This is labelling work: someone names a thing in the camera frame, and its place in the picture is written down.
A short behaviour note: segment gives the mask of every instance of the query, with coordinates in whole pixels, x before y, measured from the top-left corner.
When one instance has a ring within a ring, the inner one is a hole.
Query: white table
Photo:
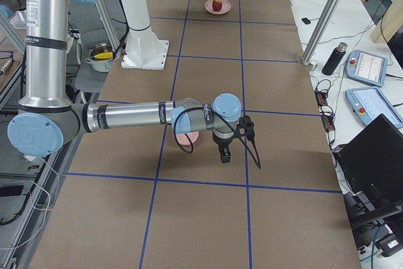
[[[311,24],[306,25],[302,22],[301,18],[314,19],[318,18],[325,6],[327,0],[290,0],[292,5],[292,11],[295,18],[295,22],[298,27],[298,34],[302,43],[308,43],[312,32],[314,31],[317,20],[312,21]],[[364,50],[370,53],[378,54],[384,57],[390,57],[393,64],[388,66],[387,73],[403,77],[403,70],[397,63],[396,58],[391,55],[390,49],[387,47],[386,43],[375,44],[370,38],[372,30],[375,28],[372,19],[366,12],[364,5],[360,0],[341,0],[336,12],[331,18],[331,22],[326,28],[326,31],[321,38],[321,41],[327,41],[334,37],[341,36],[354,36],[359,32],[364,31],[368,26],[372,26],[368,31],[366,31],[362,37],[361,34],[355,36],[354,38],[340,38],[332,40],[328,43],[323,43],[318,45],[312,60],[318,63],[316,70],[310,73],[312,77],[312,85],[316,86],[318,80],[329,79],[334,81],[333,87],[330,89],[327,102],[329,105],[336,110],[336,140],[333,146],[338,144],[348,143],[352,138],[354,138],[359,132],[364,128],[364,125],[360,122],[358,117],[353,113],[349,103],[346,101],[344,92],[349,88],[362,88],[367,85],[343,77],[344,68],[336,69],[336,72],[332,76],[325,76],[321,73],[321,70],[329,58],[333,49],[339,44],[339,42],[346,42],[348,48],[346,51],[346,56],[343,61],[347,59],[347,54],[349,54],[353,49]],[[323,83],[319,89],[327,88],[327,84]],[[392,104],[403,102],[403,81],[395,80],[387,77],[384,86],[381,88],[384,95],[389,99]],[[397,111],[403,116],[403,106],[397,107]],[[332,140],[334,134],[330,134],[330,139]],[[339,181],[342,187],[345,184],[343,181],[343,174],[338,172]],[[361,259],[370,255],[367,253],[360,256]],[[370,261],[364,261],[361,263],[363,269],[371,268]],[[376,269],[398,269],[403,267],[403,252],[399,252],[390,258],[384,258],[375,256],[374,267]]]

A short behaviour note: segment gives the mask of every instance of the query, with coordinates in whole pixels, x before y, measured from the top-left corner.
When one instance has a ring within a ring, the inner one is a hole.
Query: pink plate
[[[222,8],[220,11],[214,11],[213,10],[213,1],[214,0],[208,0],[206,1],[206,3],[204,4],[204,7],[206,8],[206,10],[214,15],[223,15],[225,13],[228,13],[229,10],[231,9],[231,3],[228,0],[221,0],[222,1]]]
[[[188,135],[190,141],[192,143],[195,143],[195,141],[197,140],[197,138],[199,136],[199,132],[190,132],[187,135]],[[186,138],[186,136],[184,134],[177,134],[176,138],[178,139],[179,144],[181,144],[182,146],[190,145],[188,138]]]

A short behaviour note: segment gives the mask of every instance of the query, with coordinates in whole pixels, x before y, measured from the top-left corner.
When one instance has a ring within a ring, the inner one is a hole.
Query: black bottle
[[[344,57],[346,54],[346,49],[347,49],[347,44],[344,42],[340,42],[338,47],[336,47],[330,57],[328,58],[325,66],[322,69],[322,73],[330,76],[333,74],[334,70],[337,68],[337,66],[340,64],[341,59]]]

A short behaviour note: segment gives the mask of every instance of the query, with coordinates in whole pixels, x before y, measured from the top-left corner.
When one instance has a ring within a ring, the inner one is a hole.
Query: table
[[[290,0],[301,42],[309,41],[309,38],[315,28],[315,23],[317,22],[313,21],[311,25],[305,25],[301,21],[301,18],[307,17],[314,19],[319,17],[326,1],[327,0]],[[361,130],[363,130],[364,125],[351,110],[349,103],[346,101],[344,92],[350,88],[363,88],[367,87],[367,85],[343,77],[344,70],[340,68],[336,70],[338,73],[335,73],[330,77],[327,77],[321,73],[322,67],[326,63],[326,60],[330,56],[333,48],[336,47],[339,42],[346,42],[348,44],[348,49],[346,51],[347,54],[349,54],[353,49],[360,49],[384,56],[386,58],[389,57],[391,59],[389,60],[389,64],[392,63],[392,65],[387,67],[387,73],[400,77],[403,76],[403,70],[400,68],[400,65],[396,61],[395,57],[391,55],[391,51],[387,47],[386,43],[377,44],[372,42],[370,34],[375,26],[373,26],[372,19],[366,12],[366,9],[360,0],[340,1],[339,6],[331,18],[331,22],[326,28],[321,41],[327,41],[333,37],[353,36],[365,30],[368,25],[370,25],[371,28],[363,34],[362,38],[361,35],[358,35],[354,38],[340,38],[332,40],[329,43],[320,44],[312,58],[318,62],[317,69],[310,73],[312,76],[312,85],[316,87],[317,81],[323,79],[329,79],[332,82],[334,81],[334,86],[330,89],[329,97],[327,99],[331,107],[334,109],[337,108],[335,121],[336,141],[333,144],[334,147],[336,147],[338,144],[348,143],[359,132],[361,132]],[[392,102],[392,104],[403,102],[403,97],[401,94],[403,91],[403,81],[398,81],[387,77],[381,90],[389,101]],[[403,115],[403,107],[397,107],[396,110]],[[347,192],[348,186],[344,181],[344,176],[339,167],[337,170],[343,192]],[[368,255],[369,253],[360,257],[362,259]],[[400,252],[390,258],[375,257],[374,264],[375,268],[378,269],[398,268],[399,265],[401,266],[403,264],[403,254]],[[370,262],[367,261],[362,263],[362,267],[370,268]]]
[[[190,156],[167,127],[85,135],[30,268],[360,268],[288,0],[205,1],[147,0],[165,69],[116,63],[98,101],[234,93],[262,170],[207,132]]]

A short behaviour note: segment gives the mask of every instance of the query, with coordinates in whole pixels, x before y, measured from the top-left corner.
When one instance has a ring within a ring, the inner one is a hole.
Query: yellow object
[[[100,53],[100,54],[96,54],[94,56],[94,58],[98,59],[98,60],[111,59],[112,57],[113,57],[113,52]]]

